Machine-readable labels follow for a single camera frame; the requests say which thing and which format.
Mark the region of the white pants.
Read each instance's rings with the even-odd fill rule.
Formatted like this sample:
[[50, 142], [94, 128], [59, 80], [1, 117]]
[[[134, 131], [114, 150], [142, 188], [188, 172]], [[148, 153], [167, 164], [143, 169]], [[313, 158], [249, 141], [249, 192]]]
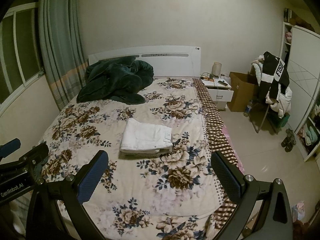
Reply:
[[127, 120], [120, 150], [125, 153], [155, 154], [172, 148], [172, 128], [163, 125]]

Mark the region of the brown checkered bed sheet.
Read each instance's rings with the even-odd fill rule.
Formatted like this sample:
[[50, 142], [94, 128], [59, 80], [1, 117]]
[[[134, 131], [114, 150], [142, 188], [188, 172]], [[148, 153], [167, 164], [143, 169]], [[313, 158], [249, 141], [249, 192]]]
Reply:
[[[220, 151], [231, 164], [239, 167], [235, 151], [222, 132], [225, 125], [220, 112], [217, 110], [215, 103], [213, 103], [209, 95], [208, 89], [199, 79], [193, 79], [193, 85], [203, 110], [205, 135], [208, 140], [210, 153]], [[222, 192], [222, 196], [220, 197], [222, 203], [219, 204], [219, 207], [213, 212], [211, 219], [215, 222], [215, 227], [221, 229], [231, 217], [236, 208], [236, 204], [230, 201], [221, 184], [218, 184], [218, 187]]]

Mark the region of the pair of dark shoes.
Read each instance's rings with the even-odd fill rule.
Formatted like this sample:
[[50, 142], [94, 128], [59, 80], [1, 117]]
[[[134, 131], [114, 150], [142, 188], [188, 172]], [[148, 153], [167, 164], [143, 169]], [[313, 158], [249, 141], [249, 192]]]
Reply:
[[281, 142], [281, 147], [284, 148], [285, 152], [291, 152], [295, 144], [296, 144], [296, 140], [295, 140], [295, 134], [293, 130], [289, 128], [286, 129], [286, 137]]

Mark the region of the floral bed blanket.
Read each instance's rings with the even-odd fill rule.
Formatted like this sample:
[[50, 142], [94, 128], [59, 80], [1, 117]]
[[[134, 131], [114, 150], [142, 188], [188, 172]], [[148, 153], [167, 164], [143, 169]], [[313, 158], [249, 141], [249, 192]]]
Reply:
[[[59, 181], [78, 172], [99, 150], [108, 153], [86, 211], [106, 239], [212, 239], [211, 219], [222, 203], [193, 79], [156, 79], [145, 103], [72, 100], [43, 135], [49, 148], [42, 176]], [[127, 120], [172, 128], [166, 153], [121, 152]]]

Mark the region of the chair with clothes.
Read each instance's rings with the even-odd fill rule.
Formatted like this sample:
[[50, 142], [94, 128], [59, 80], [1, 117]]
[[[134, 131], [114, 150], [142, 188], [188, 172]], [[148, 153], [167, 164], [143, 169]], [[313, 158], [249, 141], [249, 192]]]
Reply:
[[[254, 115], [258, 111], [264, 111], [263, 117], [260, 124], [257, 124], [254, 121]], [[278, 134], [278, 132], [286, 125], [289, 120], [290, 113], [284, 115], [283, 118], [279, 118], [277, 112], [274, 112], [270, 105], [266, 102], [260, 102], [256, 96], [253, 98], [253, 107], [249, 113], [249, 120], [253, 125], [253, 128], [256, 133], [259, 133], [265, 123], [268, 121], [273, 131]]]

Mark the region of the plastic water bottle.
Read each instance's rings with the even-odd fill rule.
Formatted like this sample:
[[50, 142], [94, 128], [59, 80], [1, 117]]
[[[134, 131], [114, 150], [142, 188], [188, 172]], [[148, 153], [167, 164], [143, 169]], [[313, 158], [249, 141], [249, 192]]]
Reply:
[[253, 107], [253, 100], [250, 100], [249, 103], [248, 103], [247, 106], [246, 106], [245, 111], [244, 111], [244, 116], [245, 116], [245, 117], [248, 117], [248, 116], [249, 116], [249, 113], [250, 113], [252, 107]]

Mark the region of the white puffer jacket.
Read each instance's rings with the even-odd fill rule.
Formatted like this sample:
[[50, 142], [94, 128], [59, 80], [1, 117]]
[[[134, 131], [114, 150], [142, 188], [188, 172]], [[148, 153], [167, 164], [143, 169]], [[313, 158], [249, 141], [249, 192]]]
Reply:
[[291, 111], [291, 99], [292, 90], [287, 87], [285, 94], [279, 94], [278, 100], [271, 99], [269, 93], [267, 93], [265, 102], [270, 105], [274, 112], [277, 112], [279, 118], [283, 118], [285, 114]]

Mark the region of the brown cardboard box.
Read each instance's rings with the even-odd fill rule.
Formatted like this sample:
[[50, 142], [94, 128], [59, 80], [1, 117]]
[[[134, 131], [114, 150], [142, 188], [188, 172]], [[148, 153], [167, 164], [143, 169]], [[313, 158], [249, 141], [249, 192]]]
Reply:
[[244, 112], [250, 100], [256, 96], [258, 82], [255, 75], [230, 72], [231, 90], [233, 96], [231, 102], [227, 103], [231, 112]]

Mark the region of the dark green blanket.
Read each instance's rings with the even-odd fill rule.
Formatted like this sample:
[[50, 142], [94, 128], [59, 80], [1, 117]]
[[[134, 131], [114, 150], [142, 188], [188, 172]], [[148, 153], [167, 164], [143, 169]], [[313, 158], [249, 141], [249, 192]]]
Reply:
[[139, 91], [153, 83], [153, 66], [135, 56], [106, 59], [86, 69], [86, 85], [80, 90], [77, 103], [114, 100], [127, 105], [145, 103]]

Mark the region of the black white jacket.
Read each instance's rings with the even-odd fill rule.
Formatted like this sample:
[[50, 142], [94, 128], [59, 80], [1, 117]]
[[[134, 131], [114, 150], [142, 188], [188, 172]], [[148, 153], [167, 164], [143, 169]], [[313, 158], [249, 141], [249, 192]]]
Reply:
[[258, 89], [258, 100], [264, 101], [267, 93], [269, 98], [279, 100], [280, 94], [286, 94], [287, 87], [290, 84], [287, 64], [279, 58], [264, 52], [263, 71]]

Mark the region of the white nightstand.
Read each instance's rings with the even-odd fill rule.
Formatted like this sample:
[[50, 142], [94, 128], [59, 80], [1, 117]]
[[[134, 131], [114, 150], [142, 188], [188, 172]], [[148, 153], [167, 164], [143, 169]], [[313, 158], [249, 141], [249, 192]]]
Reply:
[[208, 93], [215, 103], [216, 107], [220, 111], [225, 111], [227, 103], [231, 102], [233, 97], [233, 91], [231, 85], [222, 78], [210, 79], [206, 76], [200, 77], [201, 82], [207, 88]]

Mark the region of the beige table lamp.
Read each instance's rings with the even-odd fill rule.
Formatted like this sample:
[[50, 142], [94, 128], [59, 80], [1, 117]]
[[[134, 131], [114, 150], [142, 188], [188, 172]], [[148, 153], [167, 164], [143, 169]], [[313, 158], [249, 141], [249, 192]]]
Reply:
[[219, 77], [221, 75], [222, 64], [219, 62], [214, 62], [212, 65], [212, 75]]

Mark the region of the white wardrobe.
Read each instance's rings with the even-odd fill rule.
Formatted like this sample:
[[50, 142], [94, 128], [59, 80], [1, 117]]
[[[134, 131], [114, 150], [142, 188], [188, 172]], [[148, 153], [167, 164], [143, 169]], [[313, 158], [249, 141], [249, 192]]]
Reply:
[[292, 90], [288, 125], [308, 161], [319, 150], [319, 35], [284, 22], [279, 56], [287, 63]]

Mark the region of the white headboard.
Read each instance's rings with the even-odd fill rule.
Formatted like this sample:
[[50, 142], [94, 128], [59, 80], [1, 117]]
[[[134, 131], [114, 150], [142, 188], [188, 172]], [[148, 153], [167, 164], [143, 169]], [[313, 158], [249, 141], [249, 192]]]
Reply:
[[193, 46], [144, 46], [103, 51], [88, 56], [89, 64], [115, 57], [135, 56], [153, 66], [155, 77], [199, 77], [201, 48]]

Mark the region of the window with white frame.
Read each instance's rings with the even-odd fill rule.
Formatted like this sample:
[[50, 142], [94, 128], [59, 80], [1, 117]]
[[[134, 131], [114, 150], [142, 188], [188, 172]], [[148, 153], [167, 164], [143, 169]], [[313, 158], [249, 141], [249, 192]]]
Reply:
[[44, 75], [38, 15], [33, 2], [9, 8], [1, 20], [1, 113]]

